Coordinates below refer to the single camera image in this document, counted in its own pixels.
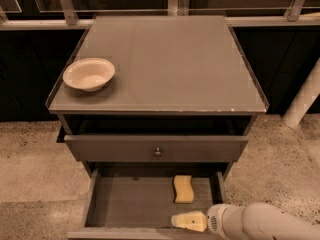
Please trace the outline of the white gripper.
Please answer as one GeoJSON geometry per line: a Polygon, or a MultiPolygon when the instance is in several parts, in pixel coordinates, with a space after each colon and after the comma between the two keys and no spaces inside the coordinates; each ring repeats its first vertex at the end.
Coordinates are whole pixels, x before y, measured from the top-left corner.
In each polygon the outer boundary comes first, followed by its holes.
{"type": "Polygon", "coordinates": [[[201,211],[180,213],[172,216],[171,223],[174,227],[197,232],[204,232],[208,227],[214,236],[231,240],[223,228],[223,216],[229,208],[229,204],[213,205],[208,209],[206,216],[201,211]]]}

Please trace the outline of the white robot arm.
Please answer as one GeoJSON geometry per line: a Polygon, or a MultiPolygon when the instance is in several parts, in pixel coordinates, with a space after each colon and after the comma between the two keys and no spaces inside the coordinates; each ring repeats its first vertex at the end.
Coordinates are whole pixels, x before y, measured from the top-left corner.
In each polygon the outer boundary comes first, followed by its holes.
{"type": "Polygon", "coordinates": [[[173,215],[171,223],[177,228],[209,231],[223,240],[320,240],[319,225],[261,202],[248,206],[213,205],[206,213],[173,215]]]}

